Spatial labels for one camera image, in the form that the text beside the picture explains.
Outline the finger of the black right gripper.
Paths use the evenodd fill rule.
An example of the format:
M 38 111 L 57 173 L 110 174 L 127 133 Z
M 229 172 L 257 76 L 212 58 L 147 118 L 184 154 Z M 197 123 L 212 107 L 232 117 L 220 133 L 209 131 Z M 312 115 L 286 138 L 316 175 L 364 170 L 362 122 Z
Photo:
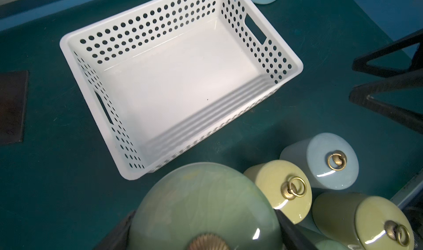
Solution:
M 423 70 L 354 87 L 349 101 L 423 133 Z
M 409 63 L 402 63 L 397 56 L 405 48 L 416 48 Z M 389 45 L 353 60 L 352 70 L 381 78 L 390 78 L 423 69 L 423 31 L 407 35 Z

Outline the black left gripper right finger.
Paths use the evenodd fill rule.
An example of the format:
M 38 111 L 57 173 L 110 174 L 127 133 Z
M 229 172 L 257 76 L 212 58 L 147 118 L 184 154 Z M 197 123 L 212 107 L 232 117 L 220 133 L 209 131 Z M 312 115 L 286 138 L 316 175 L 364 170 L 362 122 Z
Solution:
M 288 250 L 317 250 L 280 210 L 275 210 L 280 224 L 283 242 Z

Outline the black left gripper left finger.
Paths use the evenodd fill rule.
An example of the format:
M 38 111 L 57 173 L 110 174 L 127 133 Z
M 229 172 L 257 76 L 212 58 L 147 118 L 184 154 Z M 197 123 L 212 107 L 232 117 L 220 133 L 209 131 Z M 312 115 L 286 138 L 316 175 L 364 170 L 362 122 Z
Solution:
M 126 250 L 128 245 L 130 227 L 135 214 L 135 210 L 130 212 L 93 249 Z

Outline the green tea canister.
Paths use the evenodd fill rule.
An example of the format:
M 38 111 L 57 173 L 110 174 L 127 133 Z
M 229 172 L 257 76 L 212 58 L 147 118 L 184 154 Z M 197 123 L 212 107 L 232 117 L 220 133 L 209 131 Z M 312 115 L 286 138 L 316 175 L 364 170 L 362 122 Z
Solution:
M 348 250 L 343 244 L 331 240 L 326 236 L 310 229 L 296 225 L 296 228 L 318 249 L 318 250 Z
M 194 163 L 163 177 L 143 198 L 128 236 L 130 250 L 280 250 L 276 213 L 245 175 Z

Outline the yellow tea canister back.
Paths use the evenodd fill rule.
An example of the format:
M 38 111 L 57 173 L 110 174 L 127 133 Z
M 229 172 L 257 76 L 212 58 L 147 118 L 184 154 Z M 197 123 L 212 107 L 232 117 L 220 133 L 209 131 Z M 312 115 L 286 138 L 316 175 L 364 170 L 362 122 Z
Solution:
M 244 173 L 265 195 L 272 208 L 293 223 L 302 222 L 312 204 L 312 188 L 305 173 L 286 160 L 273 160 L 248 168 Z

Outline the yellow tea canister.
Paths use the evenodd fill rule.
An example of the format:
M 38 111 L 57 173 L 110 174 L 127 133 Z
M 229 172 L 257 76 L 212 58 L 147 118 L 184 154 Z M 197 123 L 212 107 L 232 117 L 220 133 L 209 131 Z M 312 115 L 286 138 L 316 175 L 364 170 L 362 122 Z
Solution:
M 350 250 L 412 250 L 411 224 L 390 200 L 361 193 L 323 193 L 312 206 L 318 230 Z
M 305 173 L 286 160 L 273 160 L 248 168 L 244 173 L 265 195 L 272 208 L 293 223 L 302 222 L 312 204 L 312 188 Z

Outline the yellow tea canister front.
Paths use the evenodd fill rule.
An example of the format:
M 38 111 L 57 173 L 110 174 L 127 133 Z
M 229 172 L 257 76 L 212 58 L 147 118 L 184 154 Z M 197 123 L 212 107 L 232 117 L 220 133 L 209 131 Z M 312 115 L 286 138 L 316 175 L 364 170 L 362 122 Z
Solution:
M 361 193 L 323 193 L 312 206 L 318 230 L 350 250 L 412 250 L 411 224 L 390 200 Z

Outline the grey-blue tea canister back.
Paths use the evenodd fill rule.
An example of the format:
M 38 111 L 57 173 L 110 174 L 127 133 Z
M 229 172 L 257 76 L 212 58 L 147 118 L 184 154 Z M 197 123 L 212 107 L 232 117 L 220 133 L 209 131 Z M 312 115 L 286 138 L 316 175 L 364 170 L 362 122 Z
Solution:
M 281 160 L 298 166 L 311 187 L 343 190 L 358 178 L 359 161 L 352 146 L 333 133 L 320 133 L 283 149 Z

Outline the white perforated plastic basket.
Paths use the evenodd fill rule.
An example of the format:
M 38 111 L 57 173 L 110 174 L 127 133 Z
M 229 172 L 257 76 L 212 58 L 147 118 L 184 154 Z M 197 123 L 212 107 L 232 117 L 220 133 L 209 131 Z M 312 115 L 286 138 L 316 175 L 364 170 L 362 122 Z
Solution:
M 152 0 L 60 48 L 120 175 L 157 171 L 298 76 L 251 0 Z

